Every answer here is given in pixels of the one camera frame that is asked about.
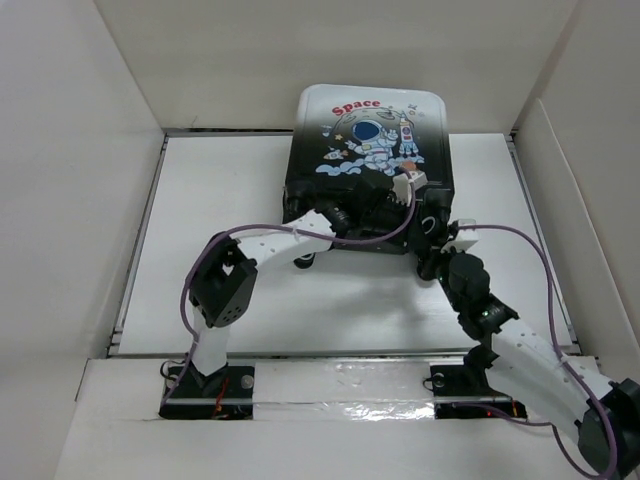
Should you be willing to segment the small space-print suitcase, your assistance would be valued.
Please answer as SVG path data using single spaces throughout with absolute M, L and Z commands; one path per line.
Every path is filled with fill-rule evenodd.
M 441 247 L 455 195 L 443 99 L 430 91 L 316 84 L 300 96 L 282 198 L 290 222 L 322 197 L 359 182 L 391 190 L 393 177 L 421 170 L 428 179 L 407 232 L 353 251 L 412 254 Z

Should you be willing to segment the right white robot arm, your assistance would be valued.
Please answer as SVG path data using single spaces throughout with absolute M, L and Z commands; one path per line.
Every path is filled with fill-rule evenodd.
M 543 415 L 577 446 L 588 476 L 624 479 L 639 466 L 639 384 L 616 381 L 554 347 L 490 290 L 483 261 L 460 249 L 419 256 L 418 276 L 442 288 L 459 325 L 475 341 L 462 381 L 489 388 Z

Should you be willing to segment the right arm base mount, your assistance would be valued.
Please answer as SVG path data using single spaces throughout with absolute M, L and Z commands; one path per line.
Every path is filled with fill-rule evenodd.
M 526 407 L 511 397 L 493 390 L 487 382 L 463 364 L 431 364 L 423 387 L 433 394 L 437 420 L 494 418 L 490 408 L 507 417 L 526 420 Z

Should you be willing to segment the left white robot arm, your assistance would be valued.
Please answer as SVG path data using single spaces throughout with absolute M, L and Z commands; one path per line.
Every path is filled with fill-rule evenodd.
M 222 387 L 228 368 L 231 325 L 248 310 L 258 277 L 303 257 L 335 247 L 377 246 L 401 238 L 417 212 L 418 182 L 407 173 L 384 193 L 401 210 L 400 220 L 381 235 L 354 237 L 338 205 L 312 208 L 284 224 L 248 224 L 214 235 L 184 280 L 179 312 L 191 336 L 179 377 L 201 396 Z

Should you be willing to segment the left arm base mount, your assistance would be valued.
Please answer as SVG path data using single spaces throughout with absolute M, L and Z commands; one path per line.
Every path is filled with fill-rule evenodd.
M 165 380 L 159 416 L 167 420 L 251 420 L 255 367 L 225 365 L 206 377 L 193 366 L 181 379 L 182 364 L 162 365 Z

